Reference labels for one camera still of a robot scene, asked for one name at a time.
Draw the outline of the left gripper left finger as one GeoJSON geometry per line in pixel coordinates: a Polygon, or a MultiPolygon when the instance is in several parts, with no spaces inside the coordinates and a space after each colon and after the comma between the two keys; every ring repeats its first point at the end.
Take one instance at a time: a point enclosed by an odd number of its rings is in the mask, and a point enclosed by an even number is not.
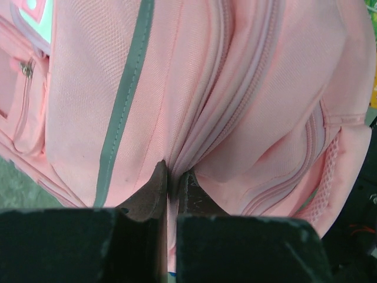
{"type": "Polygon", "coordinates": [[[1,210],[2,282],[166,282],[167,167],[115,208],[1,210]]]}

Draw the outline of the pink student backpack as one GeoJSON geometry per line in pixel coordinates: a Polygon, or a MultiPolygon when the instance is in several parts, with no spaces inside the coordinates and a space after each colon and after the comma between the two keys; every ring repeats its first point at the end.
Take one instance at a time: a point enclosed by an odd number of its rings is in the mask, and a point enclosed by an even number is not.
{"type": "Polygon", "coordinates": [[[375,71],[363,1],[2,1],[1,156],[72,208],[123,203],[165,161],[175,271],[189,170],[231,215],[325,235],[375,71]]]}

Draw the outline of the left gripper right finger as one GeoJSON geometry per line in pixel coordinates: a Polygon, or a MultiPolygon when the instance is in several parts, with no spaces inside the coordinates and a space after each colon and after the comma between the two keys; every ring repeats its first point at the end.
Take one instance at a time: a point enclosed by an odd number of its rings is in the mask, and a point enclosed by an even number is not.
{"type": "Polygon", "coordinates": [[[182,177],[177,282],[332,282],[319,236],[295,218],[231,216],[182,177]]]}

